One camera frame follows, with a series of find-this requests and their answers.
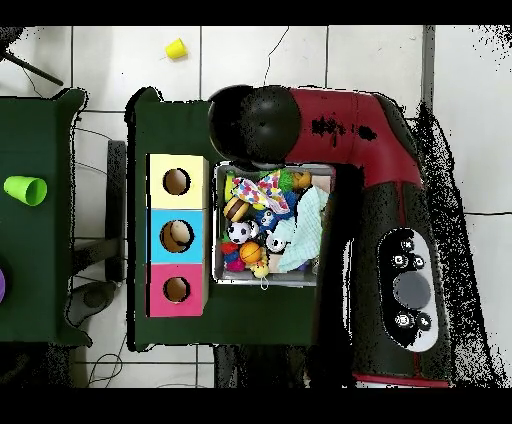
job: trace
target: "orange ball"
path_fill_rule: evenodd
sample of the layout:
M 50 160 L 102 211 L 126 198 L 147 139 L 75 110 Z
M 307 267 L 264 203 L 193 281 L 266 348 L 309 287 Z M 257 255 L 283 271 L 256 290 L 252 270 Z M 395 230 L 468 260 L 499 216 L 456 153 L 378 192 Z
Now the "orange ball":
M 248 241 L 240 248 L 240 259 L 246 264 L 253 264 L 261 259 L 261 247 L 258 243 Z

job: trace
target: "shape sorter box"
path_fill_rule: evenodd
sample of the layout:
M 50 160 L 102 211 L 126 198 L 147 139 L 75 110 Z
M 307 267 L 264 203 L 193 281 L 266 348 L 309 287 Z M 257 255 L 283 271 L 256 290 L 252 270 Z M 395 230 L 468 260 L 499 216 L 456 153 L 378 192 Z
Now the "shape sorter box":
M 149 175 L 149 195 L 152 209 L 208 208 L 210 168 L 202 156 L 149 154 L 146 175 Z M 173 175 L 183 177 L 184 191 L 172 194 L 167 185 Z
M 208 300 L 209 278 L 203 264 L 151 265 L 149 290 L 150 318 L 201 316 Z M 166 294 L 166 285 L 179 278 L 186 283 L 187 296 L 181 302 L 173 302 Z
M 150 257 L 151 264 L 203 264 L 208 259 L 206 251 L 208 234 L 207 210 L 166 210 L 151 209 L 150 222 Z M 166 224 L 181 221 L 191 232 L 191 242 L 180 252 L 170 252 L 162 244 L 162 231 L 169 231 Z

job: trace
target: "green table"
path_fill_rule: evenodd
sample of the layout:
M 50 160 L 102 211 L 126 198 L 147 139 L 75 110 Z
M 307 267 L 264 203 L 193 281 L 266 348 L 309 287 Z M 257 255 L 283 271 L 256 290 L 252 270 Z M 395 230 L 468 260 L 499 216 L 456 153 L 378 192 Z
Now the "green table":
M 0 341 L 90 344 L 64 318 L 72 275 L 70 129 L 85 93 L 55 100 L 0 98 L 0 267 L 7 293 L 0 303 Z M 10 175 L 43 178 L 44 202 L 27 206 L 3 191 Z
M 225 160 L 213 148 L 208 130 L 205 101 L 165 103 L 152 88 L 140 90 L 128 105 L 128 214 L 135 215 L 135 228 L 128 226 L 129 243 L 135 244 L 136 265 L 130 284 L 128 306 L 134 307 L 131 347 L 150 343 L 189 344 L 311 344 L 314 309 L 313 287 L 218 285 L 210 276 L 210 295 L 201 317 L 147 318 L 145 311 L 145 156 L 147 153 L 204 156 L 210 164 Z

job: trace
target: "purple object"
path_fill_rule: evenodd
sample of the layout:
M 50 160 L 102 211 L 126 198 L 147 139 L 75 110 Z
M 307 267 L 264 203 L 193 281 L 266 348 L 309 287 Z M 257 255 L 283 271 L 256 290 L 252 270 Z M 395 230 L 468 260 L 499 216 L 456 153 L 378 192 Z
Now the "purple object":
M 304 262 L 301 266 L 299 266 L 297 269 L 299 271 L 305 271 L 308 266 L 308 263 L 309 263 L 309 259 L 306 262 Z
M 5 277 L 4 273 L 0 269 L 0 302 L 4 300 L 5 295 Z

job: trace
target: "green cup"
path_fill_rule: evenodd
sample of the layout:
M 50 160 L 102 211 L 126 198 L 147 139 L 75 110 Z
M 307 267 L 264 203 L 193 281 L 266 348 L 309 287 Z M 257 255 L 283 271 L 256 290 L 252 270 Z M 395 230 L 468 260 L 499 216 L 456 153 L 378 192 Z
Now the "green cup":
M 39 205 L 46 197 L 46 182 L 34 177 L 9 177 L 4 182 L 4 191 L 29 206 Z

